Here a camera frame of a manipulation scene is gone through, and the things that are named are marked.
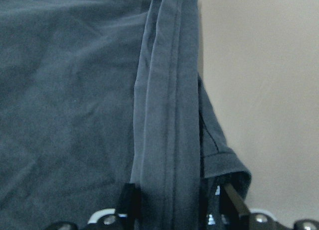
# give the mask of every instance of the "dark gray fabric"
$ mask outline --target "dark gray fabric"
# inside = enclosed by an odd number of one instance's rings
[[[0,0],[0,229],[84,226],[142,191],[137,229],[198,229],[202,179],[250,173],[197,72],[197,0]]]

